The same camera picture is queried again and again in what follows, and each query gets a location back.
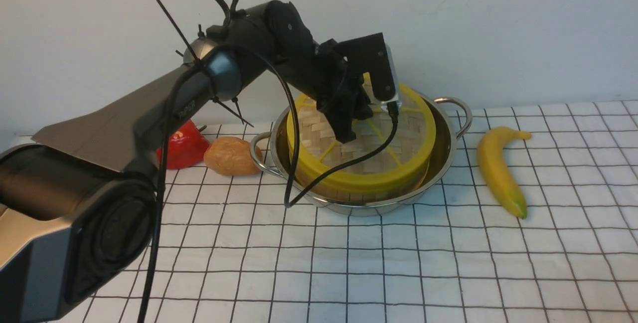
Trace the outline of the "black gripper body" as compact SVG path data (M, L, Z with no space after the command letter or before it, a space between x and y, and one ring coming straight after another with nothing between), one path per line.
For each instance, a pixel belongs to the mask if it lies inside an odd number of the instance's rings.
M340 43L328 40L299 66L299 73L299 91L315 101L342 144L356 139L353 121L373 116L364 75L369 76L373 97L390 103L390 50L381 32Z

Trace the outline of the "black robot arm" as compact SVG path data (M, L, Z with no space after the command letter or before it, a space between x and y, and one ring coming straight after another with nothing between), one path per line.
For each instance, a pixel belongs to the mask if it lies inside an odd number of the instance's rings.
M158 244L166 164L158 151L208 101L229 101L269 70L317 100L338 141L397 94L381 33L317 44L292 3L236 10L184 64L113 103L39 130L1 155L1 321L57 320Z

